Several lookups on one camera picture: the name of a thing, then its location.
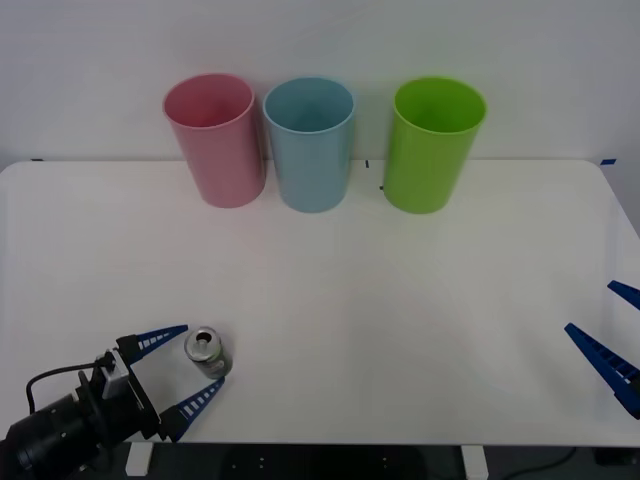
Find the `tabletop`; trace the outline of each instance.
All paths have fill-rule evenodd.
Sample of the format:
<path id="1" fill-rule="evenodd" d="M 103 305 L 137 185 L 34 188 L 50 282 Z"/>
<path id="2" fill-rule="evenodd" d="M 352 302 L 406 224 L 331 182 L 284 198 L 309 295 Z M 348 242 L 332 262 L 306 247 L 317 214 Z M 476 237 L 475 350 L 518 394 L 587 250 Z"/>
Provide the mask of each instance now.
<path id="1" fill-rule="evenodd" d="M 476 160 L 430 215 L 355 161 L 335 209 L 198 196 L 183 162 L 22 163 L 0 175 L 0 431 L 34 375 L 115 339 L 209 325 L 234 358 L 183 441 L 640 446 L 564 333 L 640 365 L 640 241 L 599 169 Z M 182 337 L 135 371 L 156 409 L 209 381 Z M 77 377 L 34 388 L 42 407 Z"/>

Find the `white bracket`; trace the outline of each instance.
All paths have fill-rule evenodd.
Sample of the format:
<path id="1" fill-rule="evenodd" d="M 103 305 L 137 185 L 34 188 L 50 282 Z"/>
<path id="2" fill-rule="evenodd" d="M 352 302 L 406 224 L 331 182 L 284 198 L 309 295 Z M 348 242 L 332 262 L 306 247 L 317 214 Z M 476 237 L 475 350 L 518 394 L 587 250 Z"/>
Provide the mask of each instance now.
<path id="1" fill-rule="evenodd" d="M 125 471 L 130 477 L 146 477 L 153 453 L 153 442 L 132 442 Z"/>
<path id="2" fill-rule="evenodd" d="M 462 445 L 462 461 L 467 480 L 487 480 L 489 469 L 482 445 Z"/>

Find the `blue cup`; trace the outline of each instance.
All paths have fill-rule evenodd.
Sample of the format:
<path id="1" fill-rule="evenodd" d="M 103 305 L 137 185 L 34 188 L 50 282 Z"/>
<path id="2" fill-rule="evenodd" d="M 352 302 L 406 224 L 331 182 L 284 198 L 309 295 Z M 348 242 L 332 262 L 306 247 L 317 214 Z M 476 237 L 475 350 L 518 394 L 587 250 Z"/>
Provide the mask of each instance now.
<path id="1" fill-rule="evenodd" d="M 355 111 L 351 92 L 327 78 L 296 78 L 273 88 L 263 110 L 284 202 L 309 213 L 335 207 L 349 180 Z"/>

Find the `cup rim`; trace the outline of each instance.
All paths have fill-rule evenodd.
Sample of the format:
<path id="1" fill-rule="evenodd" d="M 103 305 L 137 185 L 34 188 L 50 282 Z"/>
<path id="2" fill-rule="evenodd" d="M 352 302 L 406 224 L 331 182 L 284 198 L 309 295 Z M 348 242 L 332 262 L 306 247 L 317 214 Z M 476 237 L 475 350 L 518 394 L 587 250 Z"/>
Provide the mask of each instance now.
<path id="1" fill-rule="evenodd" d="M 465 130 L 458 130 L 456 132 L 438 132 L 436 130 L 428 130 L 426 128 L 422 128 L 422 127 L 416 125 L 415 123 L 410 122 L 404 116 L 402 116 L 402 114 L 398 111 L 398 106 L 396 104 L 397 103 L 397 98 L 398 98 L 398 93 L 400 93 L 400 90 L 402 90 L 404 87 L 406 87 L 410 83 L 419 82 L 421 80 L 446 80 L 448 82 L 455 83 L 455 84 L 457 84 L 459 86 L 462 86 L 464 88 L 467 88 L 467 89 L 471 90 L 471 92 L 473 92 L 480 99 L 480 102 L 482 103 L 482 107 L 484 109 L 484 111 L 482 112 L 482 117 L 480 117 L 480 120 L 478 120 L 473 126 L 467 128 Z M 449 136 L 449 135 L 462 135 L 464 133 L 468 133 L 468 132 L 471 132 L 471 131 L 477 129 L 480 125 L 482 125 L 482 123 L 484 122 L 485 118 L 487 118 L 487 112 L 489 111 L 489 107 L 487 106 L 487 101 L 485 100 L 484 95 L 482 95 L 482 93 L 478 89 L 476 89 L 475 87 L 472 87 L 468 83 L 465 83 L 465 82 L 460 81 L 460 80 L 458 80 L 456 78 L 453 78 L 453 77 L 440 76 L 440 75 L 427 75 L 427 76 L 424 76 L 424 77 L 417 77 L 417 78 L 412 78 L 411 80 L 407 80 L 405 83 L 403 83 L 402 85 L 400 85 L 398 87 L 398 89 L 396 90 L 396 93 L 393 95 L 393 111 L 398 116 L 398 118 L 400 120 L 402 120 L 408 126 L 410 126 L 412 128 L 415 128 L 416 130 L 420 130 L 422 132 L 429 133 L 431 135 Z"/>
<path id="2" fill-rule="evenodd" d="M 242 111 L 242 113 L 240 113 L 238 116 L 232 118 L 231 120 L 229 120 L 227 122 L 224 122 L 224 123 L 219 123 L 217 125 L 211 125 L 211 126 L 208 126 L 208 127 L 194 127 L 192 125 L 185 125 L 184 123 L 180 123 L 180 122 L 175 121 L 167 113 L 167 99 L 169 98 L 169 95 L 171 95 L 178 87 L 181 87 L 185 83 L 190 82 L 192 80 L 195 80 L 196 78 L 202 78 L 202 77 L 227 77 L 227 78 L 232 78 L 234 80 L 240 81 L 251 92 L 251 100 L 249 101 L 249 105 L 247 106 L 246 109 L 244 109 Z M 242 117 L 244 117 L 245 115 L 247 115 L 247 113 L 249 113 L 251 111 L 251 109 L 253 108 L 255 102 L 256 102 L 256 92 L 253 91 L 253 88 L 251 88 L 251 85 L 249 85 L 249 83 L 244 78 L 239 77 L 238 75 L 234 75 L 233 73 L 201 73 L 199 75 L 194 75 L 193 77 L 185 78 L 184 80 L 176 83 L 173 87 L 171 87 L 169 89 L 169 91 L 164 96 L 164 99 L 162 100 L 162 113 L 167 118 L 167 120 L 169 120 L 174 125 L 178 125 L 178 126 L 180 126 L 182 128 L 188 128 L 190 130 L 214 130 L 216 128 L 226 127 L 228 125 L 231 125 L 232 123 L 235 123 L 235 122 L 239 121 Z"/>
<path id="3" fill-rule="evenodd" d="M 304 132 L 304 131 L 301 131 L 301 130 L 293 130 L 291 128 L 283 127 L 278 122 L 273 120 L 271 118 L 271 116 L 269 115 L 269 113 L 267 112 L 267 100 L 269 99 L 269 96 L 271 96 L 271 94 L 277 88 L 280 88 L 281 86 L 286 85 L 287 83 L 295 82 L 296 80 L 326 80 L 328 82 L 335 83 L 336 85 L 339 85 L 340 87 L 344 88 L 346 90 L 346 92 L 349 94 L 349 96 L 351 97 L 351 111 L 349 112 L 349 115 L 347 115 L 344 120 L 342 120 L 340 123 L 334 125 L 333 127 L 325 128 L 324 130 L 315 130 L 313 132 Z M 351 120 L 353 118 L 353 116 L 355 114 L 355 111 L 356 111 L 356 97 L 353 95 L 353 92 L 351 90 L 349 90 L 342 82 L 339 82 L 338 80 L 336 80 L 334 78 L 325 77 L 325 76 L 322 76 L 322 75 L 303 75 L 301 77 L 290 78 L 289 80 L 287 80 L 285 82 L 278 83 L 276 86 L 274 86 L 265 95 L 264 100 L 262 100 L 262 113 L 264 114 L 265 118 L 269 121 L 269 123 L 274 125 L 274 126 L 276 126 L 276 127 L 278 127 L 281 130 L 284 130 L 285 132 L 294 133 L 296 135 L 318 135 L 318 134 L 327 133 L 327 132 L 330 132 L 330 131 L 335 130 L 337 128 L 340 128 L 342 125 L 344 125 L 345 123 L 347 123 L 349 120 Z"/>

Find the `green cup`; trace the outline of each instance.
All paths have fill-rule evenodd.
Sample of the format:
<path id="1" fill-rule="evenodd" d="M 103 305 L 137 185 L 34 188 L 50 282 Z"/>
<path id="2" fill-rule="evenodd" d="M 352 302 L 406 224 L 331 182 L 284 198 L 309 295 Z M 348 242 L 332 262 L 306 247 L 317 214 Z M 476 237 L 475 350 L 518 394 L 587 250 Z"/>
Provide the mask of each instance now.
<path id="1" fill-rule="evenodd" d="M 384 176 L 387 200 L 410 213 L 444 207 L 486 113 L 482 95 L 451 78 L 418 78 L 400 87 Z"/>

